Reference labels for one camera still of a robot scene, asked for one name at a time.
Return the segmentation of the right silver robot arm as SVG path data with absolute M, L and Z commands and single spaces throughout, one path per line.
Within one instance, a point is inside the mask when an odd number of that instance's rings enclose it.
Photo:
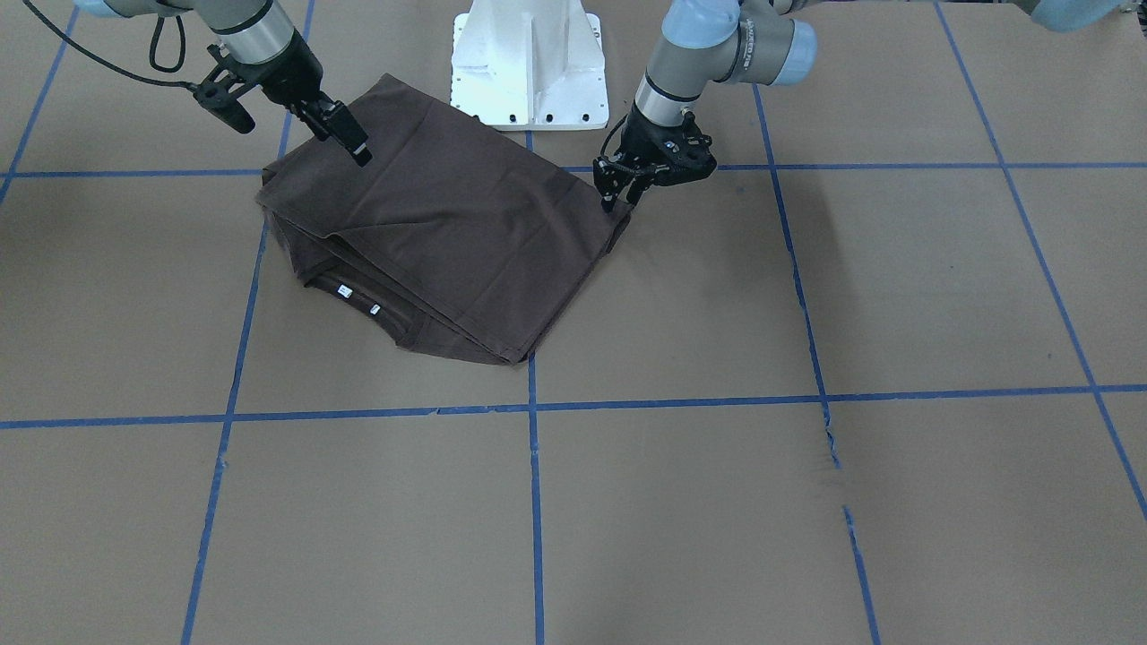
M 188 90 L 201 108 L 247 134 L 255 123 L 240 99 L 262 90 L 320 142 L 340 143 L 360 168 L 372 160 L 367 133 L 348 106 L 323 93 L 323 67 L 279 1 L 77 1 L 75 7 L 107 18 L 154 15 L 164 21 L 196 13 L 216 37 L 208 48 L 214 67 L 203 81 L 177 86 Z

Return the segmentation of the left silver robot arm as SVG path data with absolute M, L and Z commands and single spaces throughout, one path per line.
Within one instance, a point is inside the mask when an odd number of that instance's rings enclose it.
M 609 132 L 618 143 L 591 163 L 599 204 L 631 209 L 654 186 L 701 181 L 720 166 L 696 122 L 710 84 L 791 86 L 818 59 L 806 1 L 674 1 L 660 25 L 630 110 Z

